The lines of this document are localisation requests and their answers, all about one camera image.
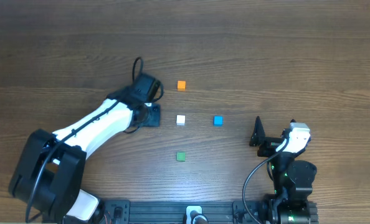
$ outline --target wooden tabletop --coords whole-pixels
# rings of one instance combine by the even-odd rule
[[[26,205],[7,186],[30,133],[96,109],[131,83],[139,55],[166,89],[161,126],[106,142],[87,161],[84,190],[134,201],[240,200],[262,160],[248,145],[255,117],[273,137],[294,118],[311,129],[299,159],[318,168],[309,199],[320,222],[370,223],[363,0],[0,1],[0,222],[24,221]],[[262,169],[247,197],[272,191]]]

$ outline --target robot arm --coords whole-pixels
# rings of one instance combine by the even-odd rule
[[[133,69],[133,84],[110,93],[94,112],[67,128],[29,136],[9,184],[11,195],[27,202],[26,222],[31,206],[53,222],[64,216],[81,222],[101,218],[95,212],[100,200],[80,190],[85,161],[129,126],[159,126],[160,107],[154,104],[159,88],[158,99],[160,81],[141,71],[134,79]],[[46,168],[51,163],[56,169]]]

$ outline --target orange cube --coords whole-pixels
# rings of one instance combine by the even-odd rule
[[[186,82],[185,81],[178,81],[177,89],[178,91],[185,91]]]

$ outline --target brown wood surface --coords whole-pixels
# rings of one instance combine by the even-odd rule
[[[106,142],[87,161],[83,189],[239,200],[262,160],[248,146],[255,117],[269,136],[295,118],[311,128],[301,159],[318,168],[309,199],[321,223],[370,223],[368,0],[0,1],[0,222],[24,221],[25,203],[7,186],[30,133],[93,111],[130,83],[139,55],[166,87],[161,126]],[[248,198],[272,191],[262,169]]]

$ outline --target wooden table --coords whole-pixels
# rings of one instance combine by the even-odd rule
[[[318,168],[309,199],[321,223],[370,223],[362,0],[0,1],[0,222],[24,221],[26,205],[7,186],[30,133],[93,111],[130,84],[139,55],[166,87],[161,126],[111,138],[87,161],[83,189],[135,201],[239,200],[262,160],[248,145],[255,117],[268,136],[295,118],[311,128],[300,159]],[[273,191],[264,169],[249,186],[249,199]]]

